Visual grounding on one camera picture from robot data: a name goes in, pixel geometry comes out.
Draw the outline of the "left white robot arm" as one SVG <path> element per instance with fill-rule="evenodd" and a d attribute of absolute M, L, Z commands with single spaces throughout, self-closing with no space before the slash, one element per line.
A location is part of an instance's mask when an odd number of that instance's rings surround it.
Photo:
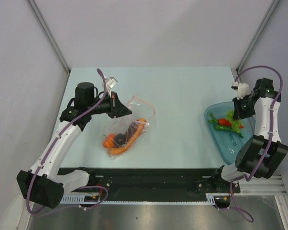
<path fill-rule="evenodd" d="M 44 207 L 55 208 L 63 196 L 76 189 L 92 191 L 96 179 L 92 170 L 79 167 L 66 175 L 59 175 L 60 166 L 73 142 L 83 132 L 93 115 L 107 114 L 118 118 L 132 114 L 122 104 L 116 92 L 95 96 L 95 86 L 90 82 L 81 82 L 75 89 L 75 97 L 70 100 L 60 116 L 60 122 L 53 139 L 46 149 L 28 170 L 21 170 L 17 183 L 24 199 Z"/>

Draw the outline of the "green toy grapes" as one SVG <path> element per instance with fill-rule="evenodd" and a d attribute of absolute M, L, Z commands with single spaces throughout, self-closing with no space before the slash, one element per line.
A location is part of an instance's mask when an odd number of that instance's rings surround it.
<path fill-rule="evenodd" d="M 231 123 L 232 129 L 236 133 L 240 133 L 240 127 L 242 126 L 242 122 L 240 120 L 234 120 L 234 110 L 229 110 L 226 114 L 226 119 Z"/>

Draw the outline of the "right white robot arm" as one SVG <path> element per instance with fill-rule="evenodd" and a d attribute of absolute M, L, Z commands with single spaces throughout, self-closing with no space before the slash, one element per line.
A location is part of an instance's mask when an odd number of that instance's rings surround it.
<path fill-rule="evenodd" d="M 281 91 L 275 90 L 273 80 L 262 78 L 251 90 L 246 83 L 233 82 L 237 92 L 233 99 L 234 120 L 255 117 L 254 134 L 244 144 L 233 164 L 224 166 L 221 175 L 212 179 L 212 188 L 224 192 L 229 182 L 245 178 L 270 178 L 288 152 L 278 132 L 278 111 Z"/>

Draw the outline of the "dark purple toy fruit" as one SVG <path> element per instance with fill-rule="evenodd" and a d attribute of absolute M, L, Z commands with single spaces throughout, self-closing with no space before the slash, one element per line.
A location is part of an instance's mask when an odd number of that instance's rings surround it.
<path fill-rule="evenodd" d="M 126 135 L 119 133 L 114 137 L 114 147 L 118 148 L 124 146 L 126 143 Z"/>

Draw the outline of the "red toy carrot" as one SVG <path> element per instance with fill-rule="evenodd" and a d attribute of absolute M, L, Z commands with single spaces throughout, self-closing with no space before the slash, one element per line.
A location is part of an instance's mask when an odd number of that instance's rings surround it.
<path fill-rule="evenodd" d="M 211 119 L 208 120 L 210 124 L 215 124 L 215 125 L 219 124 L 219 125 L 231 127 L 231 123 L 225 118 L 215 118 L 215 116 L 212 113 L 210 113 L 210 117 Z"/>

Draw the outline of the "orange toy pumpkin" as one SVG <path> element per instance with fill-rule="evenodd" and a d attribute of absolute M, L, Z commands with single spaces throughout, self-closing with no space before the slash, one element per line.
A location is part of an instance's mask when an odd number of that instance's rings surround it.
<path fill-rule="evenodd" d="M 115 134 L 108 135 L 102 142 L 104 148 L 109 149 L 115 146 Z"/>

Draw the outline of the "clear zip top bag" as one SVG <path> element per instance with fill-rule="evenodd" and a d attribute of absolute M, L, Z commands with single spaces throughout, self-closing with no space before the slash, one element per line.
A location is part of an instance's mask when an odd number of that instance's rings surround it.
<path fill-rule="evenodd" d="M 111 158 L 116 158 L 131 150 L 132 146 L 150 127 L 156 115 L 154 106 L 137 97 L 127 102 L 126 107 L 132 114 L 115 118 L 106 128 L 102 146 Z"/>

